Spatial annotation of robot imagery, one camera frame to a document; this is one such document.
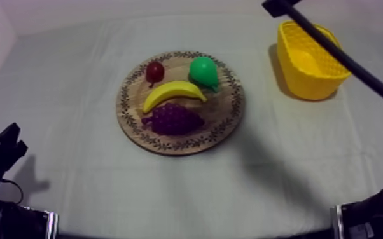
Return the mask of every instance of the purple grapes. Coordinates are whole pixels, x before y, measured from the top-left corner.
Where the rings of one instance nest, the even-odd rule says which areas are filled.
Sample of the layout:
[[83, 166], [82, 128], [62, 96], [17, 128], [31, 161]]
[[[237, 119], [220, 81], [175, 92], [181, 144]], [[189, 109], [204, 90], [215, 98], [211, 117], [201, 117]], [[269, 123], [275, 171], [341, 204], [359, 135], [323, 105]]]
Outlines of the purple grapes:
[[152, 131], [159, 135], [184, 135], [205, 124], [197, 113], [171, 103], [156, 107], [152, 117], [143, 118], [141, 122], [144, 125], [151, 122]]

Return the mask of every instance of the yellow basket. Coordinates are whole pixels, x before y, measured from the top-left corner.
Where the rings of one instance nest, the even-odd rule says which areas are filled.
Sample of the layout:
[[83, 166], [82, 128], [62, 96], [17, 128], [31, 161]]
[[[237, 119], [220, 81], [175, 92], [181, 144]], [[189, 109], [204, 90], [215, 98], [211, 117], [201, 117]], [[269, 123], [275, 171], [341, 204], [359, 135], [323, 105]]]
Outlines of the yellow basket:
[[[329, 30], [315, 27], [340, 47]], [[303, 99], [325, 99], [351, 75], [293, 21], [279, 26], [277, 55], [289, 90]]]

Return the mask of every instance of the round wooden tray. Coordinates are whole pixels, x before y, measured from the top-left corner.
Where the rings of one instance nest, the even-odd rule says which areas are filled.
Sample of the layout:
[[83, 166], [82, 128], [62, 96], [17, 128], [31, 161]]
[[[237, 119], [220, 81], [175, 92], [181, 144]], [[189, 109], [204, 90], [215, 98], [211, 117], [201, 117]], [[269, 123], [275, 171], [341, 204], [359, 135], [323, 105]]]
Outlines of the round wooden tray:
[[[153, 133], [151, 127], [141, 123], [146, 97], [152, 89], [166, 82], [188, 81], [189, 66], [196, 57], [209, 57], [214, 60], [219, 77], [219, 92], [202, 89], [208, 98], [204, 103], [188, 98], [174, 98], [168, 102], [181, 104], [195, 111], [205, 120], [205, 125], [182, 136], [161, 136]], [[152, 61], [164, 65], [165, 78], [153, 88], [149, 88], [150, 83], [145, 79], [145, 70]], [[137, 145], [154, 153], [186, 155], [209, 149], [230, 135], [244, 114], [244, 105], [244, 90], [226, 64], [200, 52], [172, 51], [151, 57], [129, 73], [117, 95], [116, 113], [119, 125], [127, 137]]]

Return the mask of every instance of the toy fruit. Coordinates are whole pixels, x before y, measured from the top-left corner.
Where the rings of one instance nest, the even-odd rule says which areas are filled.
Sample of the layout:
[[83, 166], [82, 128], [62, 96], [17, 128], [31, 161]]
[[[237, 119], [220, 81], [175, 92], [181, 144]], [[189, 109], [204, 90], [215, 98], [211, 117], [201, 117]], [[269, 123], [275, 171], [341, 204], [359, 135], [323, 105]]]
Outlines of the toy fruit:
[[147, 65], [146, 69], [146, 80], [151, 83], [150, 88], [156, 82], [160, 82], [164, 79], [165, 76], [165, 68], [159, 62], [151, 62]]
[[153, 116], [143, 118], [141, 122], [144, 125], [151, 122], [151, 130], [160, 135], [184, 135], [205, 124], [197, 113], [171, 103], [155, 108]]
[[190, 76], [198, 85], [218, 91], [217, 66], [208, 57], [198, 57], [190, 65]]
[[156, 87], [147, 96], [144, 101], [143, 113], [148, 113], [155, 106], [173, 97], [197, 98], [203, 102], [207, 100], [196, 85], [187, 81], [171, 81]]

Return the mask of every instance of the yellow banana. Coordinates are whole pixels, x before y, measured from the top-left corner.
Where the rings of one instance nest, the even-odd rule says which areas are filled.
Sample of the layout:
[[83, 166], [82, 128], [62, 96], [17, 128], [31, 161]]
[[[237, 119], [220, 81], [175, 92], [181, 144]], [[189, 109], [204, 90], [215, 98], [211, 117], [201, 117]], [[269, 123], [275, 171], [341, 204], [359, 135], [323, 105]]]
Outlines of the yellow banana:
[[165, 100], [173, 97], [197, 98], [203, 102], [207, 101], [205, 95], [199, 88], [187, 81], [171, 81], [155, 88], [144, 101], [143, 113], [146, 114], [152, 108]]

